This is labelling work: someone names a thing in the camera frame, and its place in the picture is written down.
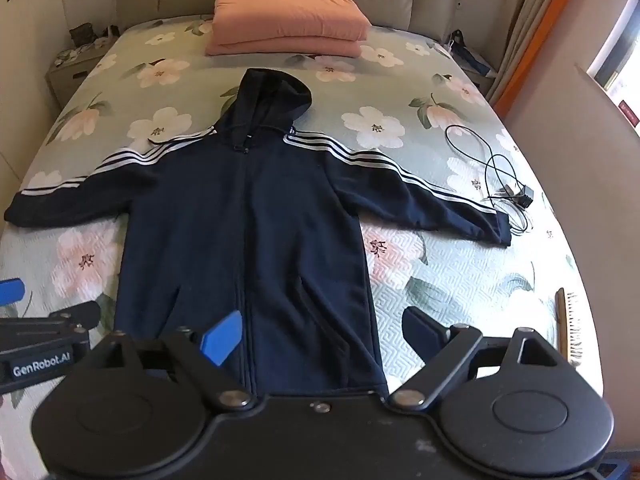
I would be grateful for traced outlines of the navy striped zip hoodie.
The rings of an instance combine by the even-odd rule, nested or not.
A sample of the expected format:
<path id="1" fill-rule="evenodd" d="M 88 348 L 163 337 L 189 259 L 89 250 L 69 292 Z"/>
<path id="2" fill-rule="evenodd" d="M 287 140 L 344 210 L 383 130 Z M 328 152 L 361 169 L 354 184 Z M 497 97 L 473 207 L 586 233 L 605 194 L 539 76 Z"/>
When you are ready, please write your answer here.
<path id="1" fill-rule="evenodd" d="M 47 229 L 126 214 L 116 327 L 151 339 L 239 312 L 224 367 L 251 393 L 385 392 L 360 214 L 501 247 L 509 219 L 382 153 L 296 131 L 311 102 L 294 76 L 251 68 L 212 128 L 19 192 L 4 216 Z"/>

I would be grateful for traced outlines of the beige bedside table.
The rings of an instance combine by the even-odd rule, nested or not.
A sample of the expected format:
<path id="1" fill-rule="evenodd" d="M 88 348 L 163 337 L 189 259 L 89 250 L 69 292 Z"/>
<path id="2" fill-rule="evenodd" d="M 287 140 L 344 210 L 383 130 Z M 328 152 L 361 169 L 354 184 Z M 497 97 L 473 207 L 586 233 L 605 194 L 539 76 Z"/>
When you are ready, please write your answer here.
<path id="1" fill-rule="evenodd" d="M 98 38 L 56 56 L 47 71 L 46 81 L 59 108 L 66 105 L 115 41 L 114 37 Z"/>

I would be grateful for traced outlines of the floral green bedspread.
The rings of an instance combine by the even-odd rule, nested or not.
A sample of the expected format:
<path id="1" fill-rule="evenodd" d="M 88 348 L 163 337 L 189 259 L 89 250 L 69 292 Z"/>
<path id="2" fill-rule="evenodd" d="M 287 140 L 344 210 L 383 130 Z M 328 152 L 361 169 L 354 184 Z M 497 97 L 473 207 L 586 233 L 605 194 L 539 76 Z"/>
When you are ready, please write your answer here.
<path id="1" fill-rule="evenodd" d="M 92 174 L 111 154 L 212 128 L 251 68 L 299 79 L 298 132 L 393 159 L 436 191 L 506 214 L 509 246 L 359 216 L 385 392 L 251 393 L 200 351 L 215 326 L 142 339 L 115 325 L 128 218 L 68 228 L 6 217 L 2 318 L 101 308 L 67 374 L 1 395 L 6 479 L 592 479 L 613 434 L 600 363 L 559 352 L 555 293 L 582 280 L 526 159 L 431 40 L 371 30 L 358 58 L 208 56 L 209 19 L 127 30 L 70 98 L 16 193 Z M 418 307 L 450 329 L 424 363 L 402 336 Z"/>

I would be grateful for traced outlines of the blue bag beside bed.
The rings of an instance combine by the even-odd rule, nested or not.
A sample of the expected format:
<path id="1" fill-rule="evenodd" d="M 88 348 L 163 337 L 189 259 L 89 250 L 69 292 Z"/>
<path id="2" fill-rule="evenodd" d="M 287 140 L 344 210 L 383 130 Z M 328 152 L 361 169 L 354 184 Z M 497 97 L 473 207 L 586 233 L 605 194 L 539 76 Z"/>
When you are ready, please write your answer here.
<path id="1" fill-rule="evenodd" d="M 475 73 L 483 77 L 495 78 L 496 72 L 487 63 L 476 58 L 466 47 L 461 29 L 455 29 L 453 32 L 450 32 L 447 40 L 447 48 L 453 56 L 460 58 L 460 60 L 471 67 Z"/>

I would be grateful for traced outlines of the folded pink blanket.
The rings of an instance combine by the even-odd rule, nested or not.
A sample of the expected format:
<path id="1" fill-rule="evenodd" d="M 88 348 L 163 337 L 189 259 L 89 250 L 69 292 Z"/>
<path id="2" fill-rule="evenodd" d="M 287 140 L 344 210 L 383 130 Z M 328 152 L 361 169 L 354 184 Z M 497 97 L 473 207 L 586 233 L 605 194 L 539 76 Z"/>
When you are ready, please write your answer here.
<path id="1" fill-rule="evenodd" d="M 370 27 L 354 0 L 215 0 L 206 53 L 356 58 Z"/>

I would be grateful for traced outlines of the beige curtain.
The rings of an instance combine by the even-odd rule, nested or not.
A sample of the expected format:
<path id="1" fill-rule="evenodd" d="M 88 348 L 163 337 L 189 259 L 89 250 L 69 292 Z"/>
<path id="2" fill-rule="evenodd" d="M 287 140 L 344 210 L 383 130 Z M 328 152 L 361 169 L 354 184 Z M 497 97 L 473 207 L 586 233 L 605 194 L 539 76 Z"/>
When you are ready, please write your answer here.
<path id="1" fill-rule="evenodd" d="M 489 62 L 497 73 L 486 94 L 491 106 L 495 106 L 506 91 L 550 3 L 551 0 L 504 0 L 490 37 Z"/>

